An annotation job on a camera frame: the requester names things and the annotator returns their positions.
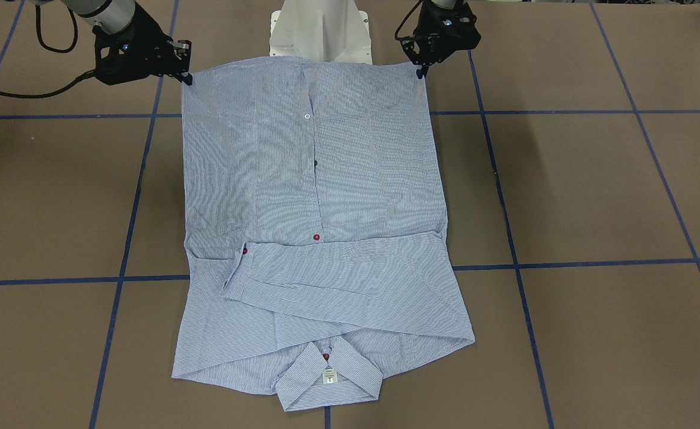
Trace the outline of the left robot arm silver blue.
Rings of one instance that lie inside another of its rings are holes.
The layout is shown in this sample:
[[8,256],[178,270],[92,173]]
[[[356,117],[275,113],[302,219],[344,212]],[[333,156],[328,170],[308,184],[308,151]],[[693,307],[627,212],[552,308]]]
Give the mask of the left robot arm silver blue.
[[[409,18],[419,12],[411,35],[402,36]],[[418,1],[394,33],[402,51],[417,67],[416,77],[426,78],[429,69],[443,63],[457,51],[472,51],[481,41],[476,15],[466,1]]]

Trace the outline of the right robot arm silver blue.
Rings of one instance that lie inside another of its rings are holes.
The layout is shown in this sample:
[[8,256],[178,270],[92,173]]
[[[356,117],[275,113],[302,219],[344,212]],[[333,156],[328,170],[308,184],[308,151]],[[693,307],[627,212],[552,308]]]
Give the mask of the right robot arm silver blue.
[[137,1],[64,1],[95,36],[94,79],[118,85],[149,76],[193,84],[191,43],[173,40]]

